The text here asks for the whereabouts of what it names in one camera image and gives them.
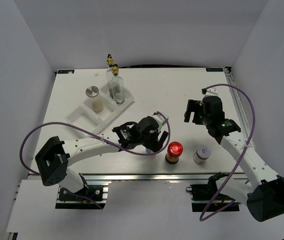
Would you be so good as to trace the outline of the red lid sauce jar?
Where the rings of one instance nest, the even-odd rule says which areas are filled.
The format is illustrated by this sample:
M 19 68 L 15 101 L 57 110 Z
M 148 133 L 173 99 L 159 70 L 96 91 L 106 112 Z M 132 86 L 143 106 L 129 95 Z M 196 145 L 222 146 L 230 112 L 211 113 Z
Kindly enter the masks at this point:
M 178 163 L 182 153 L 183 153 L 182 144 L 177 141 L 173 141 L 168 145 L 165 160 L 168 164 L 174 165 Z

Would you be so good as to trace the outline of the glass bottle clear liquid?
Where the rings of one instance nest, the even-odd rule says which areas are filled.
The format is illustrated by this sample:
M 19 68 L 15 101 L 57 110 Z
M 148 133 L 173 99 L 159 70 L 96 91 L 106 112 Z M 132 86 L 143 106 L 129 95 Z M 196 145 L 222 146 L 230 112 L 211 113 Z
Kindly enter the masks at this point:
M 119 68 L 116 64 L 112 67 L 112 79 L 110 82 L 112 98 L 116 104 L 121 105 L 125 101 L 123 79 L 119 76 Z

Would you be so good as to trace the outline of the shaker jar metal lid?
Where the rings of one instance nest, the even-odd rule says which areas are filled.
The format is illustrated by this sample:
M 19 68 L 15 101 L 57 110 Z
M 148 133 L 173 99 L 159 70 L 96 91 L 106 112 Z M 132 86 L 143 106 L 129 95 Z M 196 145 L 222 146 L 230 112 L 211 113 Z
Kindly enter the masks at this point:
M 103 101 L 97 86 L 90 86 L 85 90 L 87 99 L 84 104 L 89 107 L 93 112 L 99 113 L 103 110 Z

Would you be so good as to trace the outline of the glass bottle dark sauce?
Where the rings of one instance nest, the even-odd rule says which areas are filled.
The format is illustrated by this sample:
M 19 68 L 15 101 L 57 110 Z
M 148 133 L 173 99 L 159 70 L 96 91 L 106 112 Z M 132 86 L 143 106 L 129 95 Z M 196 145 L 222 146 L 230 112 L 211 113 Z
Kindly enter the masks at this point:
M 111 88 L 111 81 L 112 81 L 112 78 L 113 78 L 112 68 L 114 67 L 114 60 L 113 60 L 111 54 L 107 55 L 106 63 L 108 65 L 108 69 L 106 71 L 107 84 L 108 84 L 110 97 L 113 98 L 113 93 L 112 93 L 112 88 Z

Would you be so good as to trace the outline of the blue label shaker jar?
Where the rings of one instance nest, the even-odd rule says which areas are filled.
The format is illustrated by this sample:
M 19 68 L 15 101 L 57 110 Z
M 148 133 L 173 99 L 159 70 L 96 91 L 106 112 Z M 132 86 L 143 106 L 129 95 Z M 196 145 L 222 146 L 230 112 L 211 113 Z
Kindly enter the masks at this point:
M 148 149 L 148 148 L 146 148 L 145 151 L 146 151 L 146 153 L 147 153 L 148 155 L 152 153 L 152 151 L 151 151 L 150 149 Z

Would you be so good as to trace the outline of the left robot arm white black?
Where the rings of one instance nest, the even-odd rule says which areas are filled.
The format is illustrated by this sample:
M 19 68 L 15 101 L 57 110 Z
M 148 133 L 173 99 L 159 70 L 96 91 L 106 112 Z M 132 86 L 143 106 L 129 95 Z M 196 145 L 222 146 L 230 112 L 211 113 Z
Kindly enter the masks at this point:
M 87 195 L 84 177 L 71 170 L 71 165 L 89 158 L 121 151 L 136 154 L 133 149 L 143 146 L 156 155 L 164 150 L 170 132 L 162 131 L 168 124 L 166 115 L 156 112 L 139 122 L 126 122 L 112 129 L 111 136 L 89 132 L 88 137 L 76 140 L 60 140 L 51 137 L 35 156 L 42 183 L 46 187 L 59 185 L 78 200 Z

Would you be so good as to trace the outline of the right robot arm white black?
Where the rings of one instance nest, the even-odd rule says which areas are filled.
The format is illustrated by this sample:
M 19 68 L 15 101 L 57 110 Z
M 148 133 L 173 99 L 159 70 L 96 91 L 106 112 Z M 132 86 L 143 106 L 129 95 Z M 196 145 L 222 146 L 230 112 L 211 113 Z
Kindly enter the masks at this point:
M 230 173 L 219 172 L 208 179 L 205 195 L 215 200 L 225 195 L 244 204 L 258 222 L 284 214 L 284 176 L 270 168 L 253 148 L 245 144 L 240 127 L 235 121 L 225 118 L 219 97 L 190 99 L 184 121 L 204 125 L 209 135 L 236 160 L 236 166 L 249 180 L 244 184 L 233 179 Z

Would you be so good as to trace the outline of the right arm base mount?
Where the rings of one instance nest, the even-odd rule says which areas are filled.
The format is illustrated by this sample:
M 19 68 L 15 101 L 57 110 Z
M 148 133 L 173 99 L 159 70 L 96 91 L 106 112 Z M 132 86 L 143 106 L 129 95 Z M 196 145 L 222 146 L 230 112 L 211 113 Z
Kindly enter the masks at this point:
M 228 174 L 219 172 L 209 177 L 208 182 L 205 184 L 192 184 L 185 188 L 186 192 L 191 194 L 193 212 L 202 212 L 204 210 L 207 203 L 218 190 L 218 187 L 216 186 L 216 181 L 227 176 Z M 213 203 L 208 207 L 207 212 L 213 213 L 219 210 L 220 208 L 227 206 L 229 203 L 232 203 L 232 205 L 230 205 L 229 208 L 223 209 L 223 212 L 239 211 L 238 202 L 235 202 L 235 200 L 233 200 L 229 196 L 219 194 L 213 201 Z

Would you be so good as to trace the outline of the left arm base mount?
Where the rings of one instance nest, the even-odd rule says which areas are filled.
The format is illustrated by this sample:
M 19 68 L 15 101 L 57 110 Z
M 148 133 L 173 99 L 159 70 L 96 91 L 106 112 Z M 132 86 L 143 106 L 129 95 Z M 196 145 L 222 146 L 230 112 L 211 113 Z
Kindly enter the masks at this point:
M 102 210 L 107 201 L 110 181 L 88 181 L 84 190 L 69 193 L 59 187 L 55 209 L 62 210 Z

